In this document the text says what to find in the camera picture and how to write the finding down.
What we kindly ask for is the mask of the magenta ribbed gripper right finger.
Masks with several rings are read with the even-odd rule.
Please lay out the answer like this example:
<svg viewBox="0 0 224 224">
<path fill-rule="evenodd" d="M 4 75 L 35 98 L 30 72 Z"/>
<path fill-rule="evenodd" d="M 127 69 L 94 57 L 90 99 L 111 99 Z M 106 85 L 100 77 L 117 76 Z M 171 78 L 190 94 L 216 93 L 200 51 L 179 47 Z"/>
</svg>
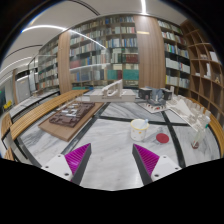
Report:
<svg viewBox="0 0 224 224">
<path fill-rule="evenodd" d="M 137 144 L 133 145 L 132 154 L 144 185 L 181 170 L 167 155 L 158 156 Z"/>
</svg>

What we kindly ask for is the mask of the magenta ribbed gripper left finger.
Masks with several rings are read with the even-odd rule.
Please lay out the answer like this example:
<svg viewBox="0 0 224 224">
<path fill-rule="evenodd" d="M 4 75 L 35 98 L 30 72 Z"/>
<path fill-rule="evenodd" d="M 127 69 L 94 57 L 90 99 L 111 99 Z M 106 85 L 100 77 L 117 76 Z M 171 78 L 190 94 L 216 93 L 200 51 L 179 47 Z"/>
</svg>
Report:
<svg viewBox="0 0 224 224">
<path fill-rule="evenodd" d="M 79 185 L 91 155 L 91 144 L 85 144 L 66 155 L 58 154 L 42 169 Z"/>
</svg>

